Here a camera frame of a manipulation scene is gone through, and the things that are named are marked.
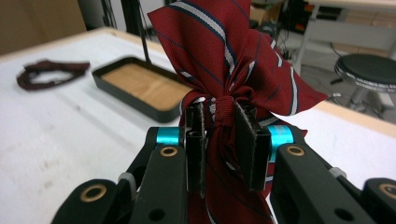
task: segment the tie knot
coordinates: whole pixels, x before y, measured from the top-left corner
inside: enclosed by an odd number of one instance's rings
[[[233,97],[221,96],[214,99],[213,105],[210,107],[212,119],[215,122],[215,127],[233,126]]]

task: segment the table surface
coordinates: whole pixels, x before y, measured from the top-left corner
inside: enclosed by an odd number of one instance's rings
[[[160,45],[153,63],[173,70]],[[91,71],[124,56],[144,58],[139,38],[99,29],[0,58],[0,223],[50,223],[79,184],[117,181],[161,124],[96,88]],[[87,75],[66,85],[28,92],[16,76],[42,59],[90,61]],[[307,143],[358,188],[371,177],[396,179],[396,126],[320,103],[282,119],[308,130]]]

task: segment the red necktie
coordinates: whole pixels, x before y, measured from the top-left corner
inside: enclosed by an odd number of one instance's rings
[[[78,77],[84,76],[89,67],[90,63],[56,63],[44,60],[39,63],[32,63],[24,66],[25,71],[17,77],[17,83],[21,88],[27,91],[47,89],[63,85]],[[68,79],[52,80],[50,82],[32,82],[32,80],[38,77],[41,73],[51,71],[64,71],[66,73],[70,73],[71,77]]]
[[[246,0],[190,0],[148,14],[177,75],[193,88],[181,103],[180,125],[184,110],[204,100],[205,197],[189,194],[190,223],[272,223],[265,201],[271,181],[264,191],[249,192],[238,172],[235,102],[255,106],[266,126],[285,123],[273,113],[294,115],[327,97],[299,78],[270,36],[249,29],[249,11]],[[273,170],[271,164],[268,177]]]

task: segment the wooden tray bottom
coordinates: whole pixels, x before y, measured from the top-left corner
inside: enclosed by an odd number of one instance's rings
[[[191,90],[135,63],[127,63],[103,75],[102,79],[160,111],[177,106]]]

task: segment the cardboard box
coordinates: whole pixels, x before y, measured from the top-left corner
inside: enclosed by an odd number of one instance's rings
[[[259,25],[264,21],[277,21],[282,9],[283,1],[275,4],[263,4],[250,7],[250,19],[258,21]]]
[[[86,31],[77,0],[0,1],[0,55]]]
[[[396,13],[382,11],[349,10],[346,14],[344,22],[395,28]],[[365,53],[383,57],[387,57],[389,54],[387,51],[381,49],[368,49],[341,44],[334,44],[334,48],[336,50],[341,50],[348,53]]]

